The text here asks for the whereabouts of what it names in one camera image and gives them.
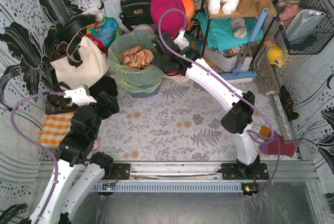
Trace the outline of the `green trash bag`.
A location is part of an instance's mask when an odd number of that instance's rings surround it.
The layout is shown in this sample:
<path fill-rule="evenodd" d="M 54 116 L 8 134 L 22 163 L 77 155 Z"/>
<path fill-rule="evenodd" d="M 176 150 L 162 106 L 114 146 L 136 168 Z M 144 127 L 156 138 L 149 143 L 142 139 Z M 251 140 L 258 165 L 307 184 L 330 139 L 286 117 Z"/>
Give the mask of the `green trash bag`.
<path fill-rule="evenodd" d="M 163 77 L 163 72 L 151 63 L 158 55 L 154 38 L 147 32 L 130 32 L 118 37 L 108 49 L 117 84 L 140 98 L 158 92 Z"/>

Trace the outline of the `blue trash bin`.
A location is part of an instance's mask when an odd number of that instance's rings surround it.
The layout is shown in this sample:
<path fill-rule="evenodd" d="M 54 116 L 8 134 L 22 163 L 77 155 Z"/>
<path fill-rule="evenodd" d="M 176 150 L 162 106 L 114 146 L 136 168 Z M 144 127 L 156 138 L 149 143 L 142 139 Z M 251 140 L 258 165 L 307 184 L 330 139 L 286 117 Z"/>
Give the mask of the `blue trash bin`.
<path fill-rule="evenodd" d="M 132 98 L 138 99 L 138 98 L 149 98 L 151 96 L 155 96 L 158 94 L 161 85 L 159 85 L 153 92 L 147 93 L 149 88 L 152 88 L 151 85 L 141 85 L 141 86 L 135 86 L 136 88 L 144 89 L 144 92 L 138 92 L 138 93 L 129 93 Z"/>

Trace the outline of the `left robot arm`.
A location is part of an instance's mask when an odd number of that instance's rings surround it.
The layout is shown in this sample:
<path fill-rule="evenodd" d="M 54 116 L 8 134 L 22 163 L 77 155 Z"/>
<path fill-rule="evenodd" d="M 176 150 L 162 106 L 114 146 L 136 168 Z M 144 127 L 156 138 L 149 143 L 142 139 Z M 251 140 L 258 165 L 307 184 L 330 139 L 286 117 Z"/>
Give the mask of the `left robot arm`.
<path fill-rule="evenodd" d="M 117 98 L 100 92 L 94 99 L 86 86 L 50 94 L 70 98 L 77 107 L 69 132 L 57 152 L 51 153 L 54 169 L 46 190 L 34 212 L 21 223 L 71 223 L 96 183 L 114 170 L 111 156 L 89 154 L 102 120 L 119 112 Z"/>

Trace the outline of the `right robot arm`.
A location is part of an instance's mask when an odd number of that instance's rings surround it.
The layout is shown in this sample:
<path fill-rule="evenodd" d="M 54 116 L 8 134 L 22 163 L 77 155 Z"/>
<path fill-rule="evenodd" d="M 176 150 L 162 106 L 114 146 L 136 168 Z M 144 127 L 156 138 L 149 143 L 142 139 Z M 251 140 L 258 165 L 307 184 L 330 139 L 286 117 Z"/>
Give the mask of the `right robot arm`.
<path fill-rule="evenodd" d="M 190 46 L 180 49 L 172 38 L 165 33 L 151 41 L 157 51 L 151 63 L 165 74 L 176 72 L 193 80 L 209 92 L 226 111 L 221 125 L 233 134 L 237 150 L 235 174 L 252 179 L 260 164 L 254 142 L 248 131 L 252 128 L 252 115 L 255 95 L 235 88 L 218 75 Z"/>

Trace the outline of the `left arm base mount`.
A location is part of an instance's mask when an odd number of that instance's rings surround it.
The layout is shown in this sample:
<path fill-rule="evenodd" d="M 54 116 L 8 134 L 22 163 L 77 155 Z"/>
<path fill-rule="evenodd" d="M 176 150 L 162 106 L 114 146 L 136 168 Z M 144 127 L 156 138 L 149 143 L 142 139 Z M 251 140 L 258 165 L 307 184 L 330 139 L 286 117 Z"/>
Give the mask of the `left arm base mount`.
<path fill-rule="evenodd" d="M 129 180 L 130 163 L 115 163 L 110 175 L 105 175 L 103 180 Z"/>

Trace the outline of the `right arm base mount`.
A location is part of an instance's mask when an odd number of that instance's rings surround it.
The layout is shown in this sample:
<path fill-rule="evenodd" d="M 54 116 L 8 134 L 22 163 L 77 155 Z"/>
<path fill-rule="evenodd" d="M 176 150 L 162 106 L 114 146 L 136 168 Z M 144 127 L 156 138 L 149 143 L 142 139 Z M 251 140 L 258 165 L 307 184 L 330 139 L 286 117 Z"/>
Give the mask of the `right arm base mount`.
<path fill-rule="evenodd" d="M 260 163 L 254 172 L 249 175 L 242 175 L 236 163 L 222 163 L 219 172 L 224 180 L 268 180 L 269 173 L 267 165 Z"/>

